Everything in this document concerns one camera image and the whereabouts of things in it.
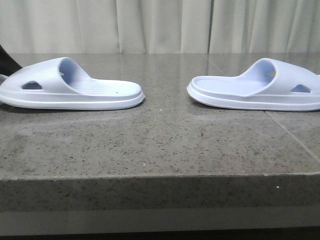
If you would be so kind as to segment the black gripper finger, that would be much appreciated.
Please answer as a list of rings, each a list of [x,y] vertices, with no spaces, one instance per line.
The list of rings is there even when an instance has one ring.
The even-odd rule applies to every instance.
[[[0,45],[0,73],[5,76],[11,76],[22,68]]]

